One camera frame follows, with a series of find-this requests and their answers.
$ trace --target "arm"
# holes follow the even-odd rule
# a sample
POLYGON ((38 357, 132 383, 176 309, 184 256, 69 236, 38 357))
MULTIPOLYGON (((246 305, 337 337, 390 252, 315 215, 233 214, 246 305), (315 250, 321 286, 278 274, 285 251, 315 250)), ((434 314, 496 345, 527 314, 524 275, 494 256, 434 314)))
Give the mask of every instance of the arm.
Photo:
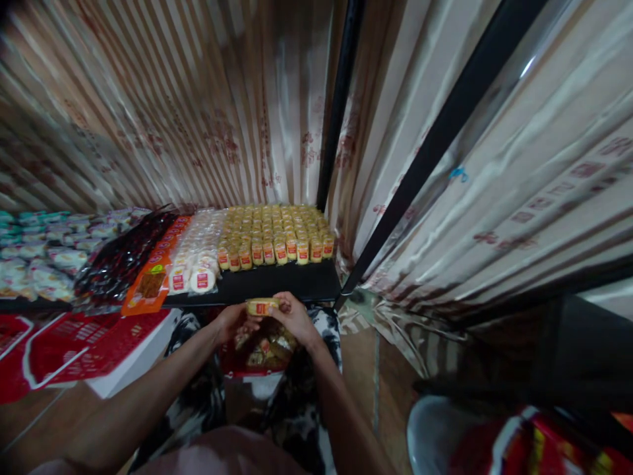
POLYGON ((275 297, 281 300, 281 311, 271 307, 270 314, 304 345, 314 363, 319 401, 338 473, 395 473, 347 391, 343 376, 303 304, 289 292, 275 297))
POLYGON ((64 459, 80 473, 116 473, 218 345, 232 337, 244 308, 227 307, 168 358, 106 400, 81 423, 64 459))

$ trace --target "patterned pants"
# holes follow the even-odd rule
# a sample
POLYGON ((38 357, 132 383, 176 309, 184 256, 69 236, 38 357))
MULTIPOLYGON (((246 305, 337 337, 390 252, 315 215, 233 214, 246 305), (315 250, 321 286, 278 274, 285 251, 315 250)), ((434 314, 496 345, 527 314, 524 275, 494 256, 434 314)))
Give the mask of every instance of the patterned pants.
MULTIPOLYGON (((341 371, 341 340, 336 312, 320 306, 307 309, 341 371)), ((176 322, 165 358, 201 327, 196 315, 184 313, 176 322)), ((213 362, 206 364, 183 389, 162 421, 136 451, 129 473, 149 460, 186 446, 199 435, 226 424, 224 376, 219 362, 218 355, 214 355, 213 362)), ((272 440, 307 472, 334 473, 332 449, 316 387, 312 360, 304 348, 298 348, 268 401, 260 431, 270 431, 272 440)))

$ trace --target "shelf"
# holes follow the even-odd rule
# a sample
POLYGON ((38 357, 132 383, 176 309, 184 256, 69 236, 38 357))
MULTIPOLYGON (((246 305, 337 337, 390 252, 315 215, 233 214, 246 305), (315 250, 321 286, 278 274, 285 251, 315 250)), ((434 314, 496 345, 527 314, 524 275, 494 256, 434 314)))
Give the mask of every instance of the shelf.
POLYGON ((70 303, 58 300, 50 301, 38 298, 36 301, 29 301, 24 297, 15 299, 0 299, 0 313, 34 313, 44 311, 68 311, 73 306, 70 303))
POLYGON ((249 298, 270 297, 277 292, 291 292, 304 303, 334 301, 341 286, 332 259, 319 264, 299 266, 262 266, 241 272, 224 271, 213 294, 189 297, 187 294, 167 297, 164 307, 202 307, 233 305, 249 298))

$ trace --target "floor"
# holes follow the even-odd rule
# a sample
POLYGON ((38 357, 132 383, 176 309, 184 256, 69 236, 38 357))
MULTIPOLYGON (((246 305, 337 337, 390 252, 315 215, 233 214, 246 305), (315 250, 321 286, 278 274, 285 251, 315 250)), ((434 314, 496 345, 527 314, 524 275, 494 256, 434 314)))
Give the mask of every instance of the floor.
MULTIPOLYGON (((410 474, 406 424, 415 401, 416 373, 398 349, 373 328, 342 335, 344 377, 367 422, 398 474, 410 474)), ((227 412, 238 420, 248 403, 227 385, 227 412)), ((0 406, 0 472, 27 474, 58 457, 75 427, 101 400, 85 384, 30 393, 0 406)), ((120 473, 126 473, 124 467, 120 473)))

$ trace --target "hand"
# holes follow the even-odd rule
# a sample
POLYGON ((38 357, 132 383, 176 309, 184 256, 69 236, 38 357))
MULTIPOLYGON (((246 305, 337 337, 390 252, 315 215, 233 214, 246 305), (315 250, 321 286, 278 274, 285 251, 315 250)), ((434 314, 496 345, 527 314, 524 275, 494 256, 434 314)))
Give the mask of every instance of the hand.
POLYGON ((308 350, 322 342, 305 306, 290 292, 279 292, 273 297, 280 300, 280 308, 270 307, 268 312, 308 350))
POLYGON ((237 333, 242 331, 245 320, 245 303, 226 307, 220 312, 217 318, 209 324, 209 327, 212 328, 214 333, 214 340, 220 344, 229 342, 232 338, 235 338, 237 333))

